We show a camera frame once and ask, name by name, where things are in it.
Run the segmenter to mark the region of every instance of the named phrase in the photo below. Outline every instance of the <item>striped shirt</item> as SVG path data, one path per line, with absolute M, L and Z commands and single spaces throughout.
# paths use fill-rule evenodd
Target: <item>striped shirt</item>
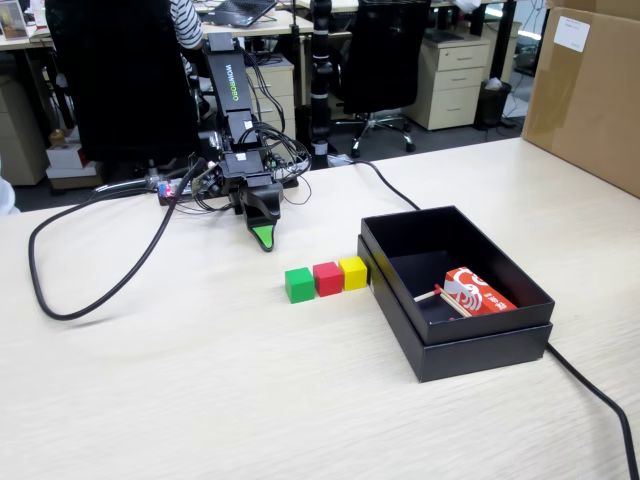
M 202 42 L 202 25 L 191 0 L 169 0 L 171 19 L 178 42 L 184 48 L 197 48 Z M 184 71 L 191 74 L 191 64 L 182 57 Z

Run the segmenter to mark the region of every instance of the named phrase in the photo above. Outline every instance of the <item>trash bin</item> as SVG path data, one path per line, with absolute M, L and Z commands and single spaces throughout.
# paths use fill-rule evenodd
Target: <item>trash bin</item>
M 504 105 L 507 103 L 507 97 L 511 93 L 511 85 L 502 82 L 500 90 L 485 89 L 486 81 L 482 82 L 480 87 L 480 96 L 478 97 L 478 108 L 476 109 L 476 119 L 473 126 L 479 130 L 497 127 L 502 119 Z

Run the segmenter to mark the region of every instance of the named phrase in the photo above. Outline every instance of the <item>white label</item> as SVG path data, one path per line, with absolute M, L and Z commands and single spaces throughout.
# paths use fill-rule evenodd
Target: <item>white label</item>
M 560 17 L 553 43 L 582 53 L 584 44 L 587 43 L 590 28 L 591 25 L 588 23 L 582 23 L 567 17 Z

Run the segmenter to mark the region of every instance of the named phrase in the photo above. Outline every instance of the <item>wooden table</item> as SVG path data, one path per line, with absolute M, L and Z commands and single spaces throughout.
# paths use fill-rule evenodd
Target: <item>wooden table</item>
M 556 300 L 553 344 L 637 445 L 640 200 L 520 139 L 376 164 L 422 207 L 457 205 Z M 40 311 L 27 266 L 59 210 L 1 218 L 0 478 L 627 478 L 617 418 L 549 355 L 418 384 L 369 289 L 290 305 L 285 270 L 354 255 L 362 217 L 409 208 L 365 166 L 306 178 L 274 252 L 232 213 L 176 214 L 73 323 Z M 102 295 L 163 214 L 136 197 L 48 227 L 50 305 Z
M 27 34 L 29 38 L 36 31 L 35 25 L 27 27 Z M 5 52 L 9 50 L 25 50 L 29 48 L 42 48 L 42 47 L 50 47 L 53 45 L 51 42 L 51 38 L 47 37 L 41 41 L 31 42 L 29 38 L 18 38 L 15 40 L 7 40 L 7 37 L 4 35 L 0 35 L 0 52 Z
M 489 5 L 492 3 L 506 3 L 507 0 L 482 0 L 483 5 Z M 455 6 L 453 2 L 433 0 L 431 2 L 431 8 L 445 8 Z M 296 0 L 296 7 L 311 8 L 311 0 Z M 358 11 L 358 0 L 331 0 L 331 13 L 347 13 Z

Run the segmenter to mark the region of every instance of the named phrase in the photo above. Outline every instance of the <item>drawer cabinet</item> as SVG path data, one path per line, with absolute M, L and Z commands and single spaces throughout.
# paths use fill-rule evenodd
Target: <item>drawer cabinet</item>
M 473 123 L 489 42 L 467 35 L 463 40 L 423 40 L 418 59 L 418 95 L 403 113 L 428 130 Z

